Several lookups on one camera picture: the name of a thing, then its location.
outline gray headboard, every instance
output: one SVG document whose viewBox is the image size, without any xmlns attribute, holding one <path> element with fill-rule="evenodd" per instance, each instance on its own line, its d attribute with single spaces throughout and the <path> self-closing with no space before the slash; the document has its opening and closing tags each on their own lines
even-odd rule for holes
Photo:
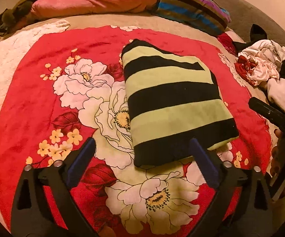
<svg viewBox="0 0 285 237">
<path fill-rule="evenodd" d="M 285 46 L 285 31 L 264 12 L 244 0 L 214 0 L 219 6 L 230 13 L 231 23 L 228 27 L 233 29 L 245 42 L 250 41 L 252 24 L 262 27 L 268 38 Z"/>
</svg>

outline striped pillow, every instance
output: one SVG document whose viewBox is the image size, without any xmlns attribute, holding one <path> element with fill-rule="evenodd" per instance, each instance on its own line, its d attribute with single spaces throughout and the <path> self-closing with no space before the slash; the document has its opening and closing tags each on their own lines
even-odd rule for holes
<svg viewBox="0 0 285 237">
<path fill-rule="evenodd" d="M 135 166 L 189 157 L 197 138 L 214 150 L 238 137 L 214 74 L 194 56 L 135 39 L 122 51 Z"/>
<path fill-rule="evenodd" d="M 213 0 L 159 0 L 154 14 L 185 23 L 212 36 L 222 34 L 231 21 L 229 12 Z"/>
</svg>

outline black stripe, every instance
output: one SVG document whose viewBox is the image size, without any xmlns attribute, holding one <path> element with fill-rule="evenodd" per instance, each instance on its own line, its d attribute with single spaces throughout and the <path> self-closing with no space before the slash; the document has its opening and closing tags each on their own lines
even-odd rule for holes
<svg viewBox="0 0 285 237">
<path fill-rule="evenodd" d="M 124 68 L 124 77 L 125 80 L 127 80 L 131 75 L 139 71 L 167 66 L 179 67 L 183 69 L 204 70 L 198 62 L 178 62 L 175 60 L 165 59 L 161 56 L 143 56 L 126 64 Z"/>
<path fill-rule="evenodd" d="M 191 155 L 188 152 L 188 145 L 190 139 L 194 137 L 204 149 L 207 149 L 216 143 L 235 138 L 238 135 L 235 120 L 226 119 L 187 132 L 146 141 L 134 147 L 134 165 L 138 167 L 142 165 L 158 166 L 189 157 Z"/>
<path fill-rule="evenodd" d="M 155 50 L 161 52 L 161 53 L 164 53 L 164 54 L 174 54 L 174 53 L 171 53 L 171 52 L 168 52 L 168 51 L 165 51 L 165 50 L 161 50 L 159 49 L 158 47 L 155 47 L 154 45 L 146 42 L 146 41 L 142 41 L 142 40 L 139 40 L 139 39 L 134 39 L 131 43 L 127 44 L 122 52 L 121 52 L 121 57 L 124 55 L 124 53 L 128 52 L 129 50 L 137 47 L 137 46 L 145 46 L 145 47 L 151 47 L 151 48 L 154 48 Z"/>
<path fill-rule="evenodd" d="M 227 27 L 227 23 L 223 19 L 221 19 L 217 14 L 215 14 L 213 11 L 211 11 L 209 8 L 203 6 L 202 4 L 200 4 L 194 0 L 178 0 L 178 1 L 189 4 L 189 5 L 193 6 L 195 9 L 205 12 L 207 15 L 209 15 L 213 19 L 217 20 L 224 28 Z"/>
<path fill-rule="evenodd" d="M 147 111 L 220 99 L 218 86 L 200 82 L 168 83 L 139 90 L 128 98 L 130 120 Z"/>
</svg>

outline bed sheet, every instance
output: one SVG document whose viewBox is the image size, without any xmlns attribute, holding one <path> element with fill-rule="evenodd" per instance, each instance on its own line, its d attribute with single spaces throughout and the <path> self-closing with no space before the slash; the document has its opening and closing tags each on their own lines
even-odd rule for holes
<svg viewBox="0 0 285 237">
<path fill-rule="evenodd" d="M 68 17 L 65 18 L 70 23 L 69 29 L 83 29 L 87 27 L 100 27 L 104 25 L 112 25 L 112 26 L 120 26 L 124 31 L 131 32 L 133 31 L 133 27 L 128 26 L 138 26 L 143 29 L 152 29 L 155 31 L 162 31 L 166 33 L 176 34 L 181 37 L 187 37 L 194 40 L 203 41 L 206 43 L 209 43 L 215 47 L 217 47 L 221 51 L 221 60 L 224 64 L 226 64 L 230 71 L 233 74 L 233 77 L 235 80 L 240 84 L 241 86 L 245 86 L 249 89 L 251 95 L 258 97 L 261 100 L 265 100 L 264 94 L 258 90 L 253 89 L 250 85 L 247 85 L 243 80 L 238 78 L 238 75 L 234 71 L 234 62 L 235 57 L 230 55 L 223 47 L 222 45 L 215 39 L 214 37 L 211 37 L 199 30 L 193 29 L 191 27 L 188 27 L 186 25 L 172 22 L 169 20 L 165 20 L 162 18 L 158 18 L 155 16 L 151 16 L 148 14 L 140 14 L 140 15 L 84 15 L 84 16 L 74 16 L 74 17 Z M 58 21 L 58 19 L 51 19 L 47 20 L 45 22 L 40 22 L 31 26 L 26 27 L 25 29 L 19 31 L 14 36 L 24 33 L 27 30 L 33 30 L 38 28 L 39 26 L 42 26 L 43 24 L 49 24 L 54 23 Z M 6 43 L 6 39 L 0 43 L 0 52 L 3 52 L 3 49 L 1 49 L 1 45 L 3 43 Z M 23 49 L 21 53 L 24 55 L 27 52 L 27 50 Z M 0 108 L 1 104 L 4 101 L 5 95 L 7 93 L 8 87 L 10 85 L 10 80 L 12 78 L 12 75 L 15 71 L 15 68 L 17 67 L 17 64 L 19 61 L 13 62 L 13 68 L 8 71 L 5 70 L 5 64 L 0 62 L 0 76 L 3 76 L 3 79 L 8 79 L 8 81 L 0 81 Z M 273 132 L 273 126 L 269 124 L 270 126 L 270 133 Z M 1 214 L 0 214 L 0 221 L 4 223 Z"/>
</svg>

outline red floral blanket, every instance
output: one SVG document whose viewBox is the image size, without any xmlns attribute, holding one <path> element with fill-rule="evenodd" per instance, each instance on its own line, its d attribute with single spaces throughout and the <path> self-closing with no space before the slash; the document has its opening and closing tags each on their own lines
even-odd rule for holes
<svg viewBox="0 0 285 237">
<path fill-rule="evenodd" d="M 8 227 L 25 163 L 44 167 L 64 160 L 89 136 L 97 144 L 95 158 L 71 194 L 101 236 L 186 236 L 203 215 L 214 191 L 194 161 L 133 166 L 120 53 L 135 38 L 197 56 L 210 68 L 240 133 L 216 152 L 236 167 L 258 165 L 265 172 L 269 127 L 249 109 L 248 89 L 215 46 L 133 26 L 48 34 L 20 62 L 0 112 L 0 210 Z M 56 222 L 64 227 L 49 189 L 45 192 Z M 238 192 L 228 213 L 237 199 Z"/>
</svg>

